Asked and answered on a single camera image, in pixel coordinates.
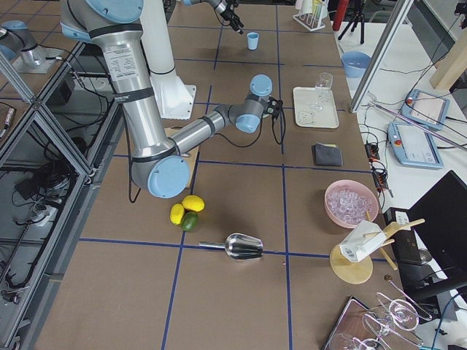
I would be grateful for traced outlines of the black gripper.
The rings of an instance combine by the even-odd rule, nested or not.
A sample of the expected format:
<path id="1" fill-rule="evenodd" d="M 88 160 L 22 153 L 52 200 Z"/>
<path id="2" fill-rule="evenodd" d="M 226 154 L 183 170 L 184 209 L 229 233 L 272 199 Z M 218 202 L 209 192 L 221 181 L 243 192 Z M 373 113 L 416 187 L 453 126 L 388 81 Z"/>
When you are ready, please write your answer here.
<path id="1" fill-rule="evenodd" d="M 235 9 L 239 6 L 238 2 L 220 2 L 217 5 L 217 12 L 221 17 L 228 21 L 230 25 L 239 25 L 239 17 L 235 14 Z"/>

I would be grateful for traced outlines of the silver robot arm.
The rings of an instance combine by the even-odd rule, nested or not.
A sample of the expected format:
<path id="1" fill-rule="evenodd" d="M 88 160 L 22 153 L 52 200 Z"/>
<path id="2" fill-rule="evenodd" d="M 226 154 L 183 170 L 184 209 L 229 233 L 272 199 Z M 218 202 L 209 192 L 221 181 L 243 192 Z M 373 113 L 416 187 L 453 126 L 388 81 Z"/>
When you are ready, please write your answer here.
<path id="1" fill-rule="evenodd" d="M 239 31 L 244 28 L 244 24 L 241 22 L 240 17 L 235 13 L 235 9 L 239 6 L 238 1 L 226 1 L 226 0 L 185 0 L 183 4 L 185 6 L 192 6 L 195 4 L 207 3 L 219 15 L 228 25 L 230 25 L 235 31 Z"/>
<path id="2" fill-rule="evenodd" d="M 177 76 L 162 1 L 61 1 L 63 34 L 101 48 L 134 142 L 129 177 L 159 198 L 179 195 L 189 182 L 182 154 L 227 125 L 253 133 L 267 113 L 272 81 L 259 74 L 242 104 L 221 104 L 171 136 L 161 112 L 190 101 Z"/>

